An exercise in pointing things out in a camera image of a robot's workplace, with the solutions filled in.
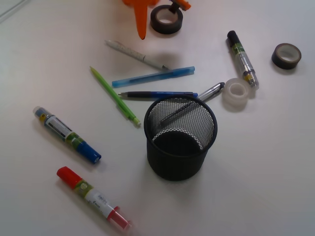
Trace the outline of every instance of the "blue pen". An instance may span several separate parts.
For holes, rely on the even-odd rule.
[[[195,92],[149,92],[149,91],[139,91],[139,92],[119,92],[119,96],[122,97],[142,97],[142,98],[162,98],[171,95],[187,95],[192,97],[197,97],[198,93]]]
[[[114,88],[117,88],[117,87],[135,85],[135,84],[151,82],[151,81],[156,81],[156,80],[165,80],[165,79],[170,79],[174,77],[190,75],[190,74],[193,74],[194,71],[195,71],[194,66],[175,69],[175,70],[168,70],[168,71],[160,72],[156,74],[144,75],[144,76],[138,76],[138,77],[124,79],[124,80],[113,81],[112,86]]]

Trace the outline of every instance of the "marker label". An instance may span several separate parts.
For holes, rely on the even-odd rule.
[[[96,189],[91,189],[85,196],[85,200],[88,201],[94,208],[96,208],[106,218],[114,210],[116,206],[110,206],[107,199],[102,193]]]
[[[57,135],[65,141],[67,136],[72,133],[72,130],[66,126],[61,120],[59,120],[56,116],[49,117],[45,125],[49,126]]]

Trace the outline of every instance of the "blue marker cap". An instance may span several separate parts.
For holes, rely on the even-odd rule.
[[[87,158],[92,163],[96,163],[102,157],[97,151],[95,151],[87,142],[83,141],[76,149],[78,153]]]

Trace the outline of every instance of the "gray pen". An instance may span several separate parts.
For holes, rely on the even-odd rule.
[[[221,82],[218,83],[217,85],[214,85],[212,88],[208,89],[207,91],[204,91],[202,94],[197,96],[201,101],[205,101],[214,95],[216,95],[218,92],[221,91],[222,88],[224,88],[225,83]]]
[[[216,94],[218,94],[222,88],[224,88],[225,83],[221,82],[218,83],[216,85],[214,85],[213,87],[211,87],[210,89],[208,89],[207,91],[204,91],[202,94],[200,94],[199,96],[197,96],[197,98],[201,101],[205,101],[213,96],[215,96]],[[184,111],[185,109],[187,109],[189,106],[192,105],[192,102],[184,105],[183,107],[179,108],[178,110],[174,111],[173,113],[169,114],[167,117],[165,117],[162,121],[161,121],[161,125],[164,126],[166,125],[166,121],[168,121],[169,119],[171,119],[172,117],[174,117],[175,115],[177,115],[178,113]]]

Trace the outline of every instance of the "black mesh pen holder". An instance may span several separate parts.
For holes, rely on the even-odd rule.
[[[154,102],[144,118],[148,161],[160,177],[179,181],[201,168],[218,125],[211,109],[197,98],[174,95]]]

